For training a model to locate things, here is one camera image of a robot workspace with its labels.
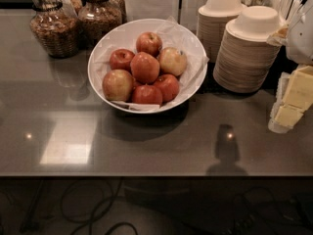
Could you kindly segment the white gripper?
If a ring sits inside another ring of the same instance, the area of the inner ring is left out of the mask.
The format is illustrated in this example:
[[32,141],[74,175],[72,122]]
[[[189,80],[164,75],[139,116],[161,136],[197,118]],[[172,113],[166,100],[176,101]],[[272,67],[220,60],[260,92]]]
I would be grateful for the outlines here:
[[279,78],[276,102],[268,128],[275,133],[292,130],[313,105],[313,0],[293,16],[289,29],[285,26],[271,34],[266,42],[285,46],[287,57],[299,65],[292,73],[283,72]]

